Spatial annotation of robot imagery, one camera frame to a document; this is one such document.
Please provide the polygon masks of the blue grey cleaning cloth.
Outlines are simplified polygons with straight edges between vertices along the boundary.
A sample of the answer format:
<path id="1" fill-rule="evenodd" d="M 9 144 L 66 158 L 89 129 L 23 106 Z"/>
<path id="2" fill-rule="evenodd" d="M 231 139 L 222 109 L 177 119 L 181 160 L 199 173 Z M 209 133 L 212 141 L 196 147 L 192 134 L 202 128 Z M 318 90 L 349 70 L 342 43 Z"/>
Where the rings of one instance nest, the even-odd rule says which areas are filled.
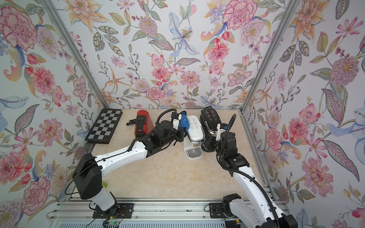
<path id="1" fill-rule="evenodd" d="M 190 123 L 185 113 L 180 114 L 179 127 L 184 129 L 186 132 L 188 132 L 190 128 Z"/>

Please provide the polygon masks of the white coffee machine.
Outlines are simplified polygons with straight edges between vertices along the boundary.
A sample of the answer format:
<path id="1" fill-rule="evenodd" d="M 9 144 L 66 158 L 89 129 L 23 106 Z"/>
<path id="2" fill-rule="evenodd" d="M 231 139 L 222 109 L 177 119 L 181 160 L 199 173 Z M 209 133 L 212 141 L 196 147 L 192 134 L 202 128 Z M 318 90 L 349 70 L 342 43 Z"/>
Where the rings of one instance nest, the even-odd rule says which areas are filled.
<path id="1" fill-rule="evenodd" d="M 189 129 L 183 141 L 183 151 L 189 161 L 196 161 L 203 157 L 202 143 L 205 141 L 205 133 L 197 116 L 187 116 Z"/>

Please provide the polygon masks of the red coffee machine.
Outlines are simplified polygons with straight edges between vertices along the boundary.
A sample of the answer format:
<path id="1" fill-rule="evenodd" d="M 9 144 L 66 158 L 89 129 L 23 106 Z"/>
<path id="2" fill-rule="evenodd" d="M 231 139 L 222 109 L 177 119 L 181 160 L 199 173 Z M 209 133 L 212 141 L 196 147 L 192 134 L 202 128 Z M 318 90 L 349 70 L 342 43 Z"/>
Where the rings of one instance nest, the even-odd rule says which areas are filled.
<path id="1" fill-rule="evenodd" d="M 136 116 L 135 137 L 141 138 L 146 136 L 154 129 L 153 121 L 146 110 L 139 110 Z"/>

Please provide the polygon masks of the black coffee machine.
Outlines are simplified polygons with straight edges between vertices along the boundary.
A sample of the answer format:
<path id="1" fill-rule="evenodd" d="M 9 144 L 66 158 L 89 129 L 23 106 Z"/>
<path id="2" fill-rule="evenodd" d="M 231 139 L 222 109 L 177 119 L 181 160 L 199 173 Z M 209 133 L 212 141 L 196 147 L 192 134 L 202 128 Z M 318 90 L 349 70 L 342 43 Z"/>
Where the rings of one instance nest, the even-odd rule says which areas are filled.
<path id="1" fill-rule="evenodd" d="M 202 125 L 205 141 L 202 143 L 202 150 L 207 153 L 215 152 L 216 136 L 218 133 L 218 124 L 221 124 L 217 111 L 208 106 L 201 111 L 200 123 Z"/>

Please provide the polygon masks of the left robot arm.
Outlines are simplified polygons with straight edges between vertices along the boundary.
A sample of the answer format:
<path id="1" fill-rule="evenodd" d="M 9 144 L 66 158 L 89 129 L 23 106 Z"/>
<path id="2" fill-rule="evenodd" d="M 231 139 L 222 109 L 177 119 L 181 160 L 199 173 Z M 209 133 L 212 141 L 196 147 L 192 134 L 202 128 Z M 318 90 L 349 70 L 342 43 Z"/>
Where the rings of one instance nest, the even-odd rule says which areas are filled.
<path id="1" fill-rule="evenodd" d="M 72 176 L 81 199 L 94 202 L 107 219 L 117 217 L 121 208 L 115 196 L 103 186 L 103 178 L 124 165 L 167 149 L 172 143 L 183 142 L 188 125 L 186 111 L 168 109 L 159 115 L 152 131 L 135 138 L 130 146 L 98 156 L 85 154 Z"/>

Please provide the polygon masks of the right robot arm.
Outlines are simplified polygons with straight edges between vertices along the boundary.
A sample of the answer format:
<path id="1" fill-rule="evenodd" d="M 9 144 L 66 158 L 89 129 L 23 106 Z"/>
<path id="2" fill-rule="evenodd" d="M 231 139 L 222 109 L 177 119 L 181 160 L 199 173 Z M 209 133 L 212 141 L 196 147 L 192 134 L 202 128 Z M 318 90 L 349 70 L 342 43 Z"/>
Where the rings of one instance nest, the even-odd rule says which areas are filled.
<path id="1" fill-rule="evenodd" d="M 247 159 L 238 153 L 235 133 L 231 128 L 235 122 L 234 114 L 229 123 L 217 124 L 215 151 L 218 164 L 242 187 L 251 206 L 238 195 L 223 197 L 224 214 L 237 217 L 248 228 L 297 228 L 298 223 L 292 215 L 286 215 L 271 199 L 263 186 L 257 181 Z"/>

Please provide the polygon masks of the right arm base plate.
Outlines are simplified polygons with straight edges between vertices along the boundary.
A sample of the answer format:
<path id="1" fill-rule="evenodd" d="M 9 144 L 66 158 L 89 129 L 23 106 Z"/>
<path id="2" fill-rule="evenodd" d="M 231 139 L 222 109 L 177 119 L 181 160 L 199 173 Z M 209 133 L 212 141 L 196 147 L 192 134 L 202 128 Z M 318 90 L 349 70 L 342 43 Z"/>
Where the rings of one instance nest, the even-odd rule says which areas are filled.
<path id="1" fill-rule="evenodd" d="M 223 207 L 221 202 L 218 203 L 209 203 L 208 204 L 208 213 L 211 219 L 238 219 L 236 215 L 232 212 L 229 212 L 228 209 Z"/>

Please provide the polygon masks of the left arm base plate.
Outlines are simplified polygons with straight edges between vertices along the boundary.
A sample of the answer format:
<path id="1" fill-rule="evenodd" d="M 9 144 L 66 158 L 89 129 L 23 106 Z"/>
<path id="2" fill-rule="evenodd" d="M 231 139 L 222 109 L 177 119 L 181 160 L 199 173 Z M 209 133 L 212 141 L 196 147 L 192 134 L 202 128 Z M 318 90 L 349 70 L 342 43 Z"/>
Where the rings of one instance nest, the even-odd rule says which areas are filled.
<path id="1" fill-rule="evenodd" d="M 134 209 L 133 203 L 119 203 L 118 206 L 113 206 L 107 211 L 102 211 L 99 206 L 96 206 L 92 218 L 94 219 L 130 219 Z"/>

